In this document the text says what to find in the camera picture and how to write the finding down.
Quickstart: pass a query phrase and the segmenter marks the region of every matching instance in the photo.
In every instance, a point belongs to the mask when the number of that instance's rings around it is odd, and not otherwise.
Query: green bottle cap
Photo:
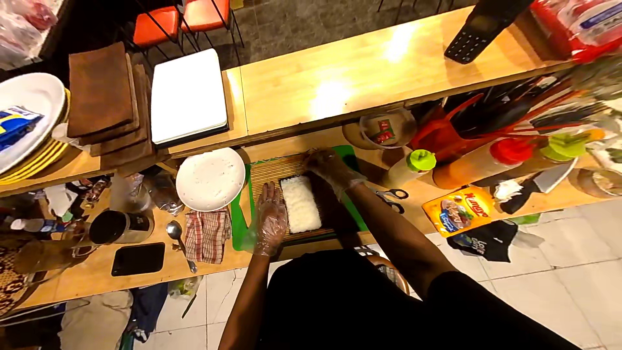
[[[549,144],[540,153],[554,161],[570,161],[585,154],[585,144],[592,141],[588,135],[568,133],[549,136]]]
[[[436,166],[436,157],[430,151],[416,149],[406,157],[406,164],[412,171],[428,171]]]

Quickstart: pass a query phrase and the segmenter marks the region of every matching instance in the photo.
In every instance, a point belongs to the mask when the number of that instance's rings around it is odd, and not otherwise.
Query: knife
[[[541,171],[532,178],[522,182],[521,193],[512,197],[509,201],[501,203],[499,206],[501,210],[508,214],[513,214],[522,208],[532,193],[549,193],[553,190],[563,179],[568,176],[571,170],[577,164],[578,158],[575,158],[572,162],[558,165],[552,169]]]

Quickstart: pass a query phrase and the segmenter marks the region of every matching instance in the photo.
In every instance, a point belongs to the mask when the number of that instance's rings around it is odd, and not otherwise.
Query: yellow packet
[[[447,238],[490,224],[493,198],[479,187],[468,187],[422,205],[428,219]]]

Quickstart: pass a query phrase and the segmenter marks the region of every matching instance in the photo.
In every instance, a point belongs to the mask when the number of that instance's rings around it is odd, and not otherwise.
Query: red bottle cap
[[[490,146],[490,155],[497,161],[514,165],[531,158],[535,145],[531,139],[506,138]]]

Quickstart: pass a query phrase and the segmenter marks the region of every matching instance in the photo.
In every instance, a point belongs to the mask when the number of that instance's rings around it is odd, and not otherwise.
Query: checkered towel
[[[221,263],[225,240],[230,238],[231,219],[227,207],[214,212],[191,210],[186,214],[186,259]]]

